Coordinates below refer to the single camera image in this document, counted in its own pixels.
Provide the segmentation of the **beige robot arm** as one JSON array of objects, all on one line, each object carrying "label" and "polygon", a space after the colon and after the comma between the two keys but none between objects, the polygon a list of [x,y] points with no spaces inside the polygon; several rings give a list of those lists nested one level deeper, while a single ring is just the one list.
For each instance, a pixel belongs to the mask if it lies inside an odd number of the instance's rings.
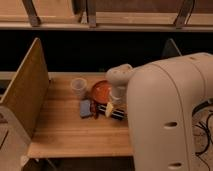
[{"label": "beige robot arm", "polygon": [[196,171],[193,110],[213,98],[213,55],[123,64],[106,79],[112,103],[127,107],[135,171]]}]

